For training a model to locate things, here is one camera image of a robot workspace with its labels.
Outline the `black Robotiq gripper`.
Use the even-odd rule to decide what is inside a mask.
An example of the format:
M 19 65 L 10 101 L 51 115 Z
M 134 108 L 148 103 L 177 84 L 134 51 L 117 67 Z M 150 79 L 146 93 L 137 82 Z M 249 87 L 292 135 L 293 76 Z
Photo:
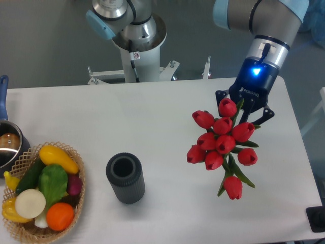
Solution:
M 251 122 L 254 125 L 262 125 L 275 116 L 274 111 L 267 105 L 268 95 L 277 78 L 279 70 L 269 64 L 260 63 L 247 58 L 239 71 L 234 84 L 228 90 L 217 90 L 216 100 L 219 114 L 230 114 L 232 101 L 238 103 L 244 99 L 242 109 L 259 110 L 263 108 L 263 114 L 257 120 Z

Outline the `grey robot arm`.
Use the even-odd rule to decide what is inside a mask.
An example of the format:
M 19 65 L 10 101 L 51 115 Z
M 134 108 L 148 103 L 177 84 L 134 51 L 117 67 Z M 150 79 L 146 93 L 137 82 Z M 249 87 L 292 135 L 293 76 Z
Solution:
M 308 1 L 216 1 L 213 20 L 225 29 L 247 30 L 254 40 L 234 84 L 219 90 L 217 101 L 243 101 L 241 122 L 262 110 L 260 125 L 274 116 L 268 95 L 295 36 Z M 167 36 L 164 21 L 152 12 L 151 1 L 93 1 L 86 13 L 90 27 L 120 49 L 127 83 L 160 81 L 160 46 Z

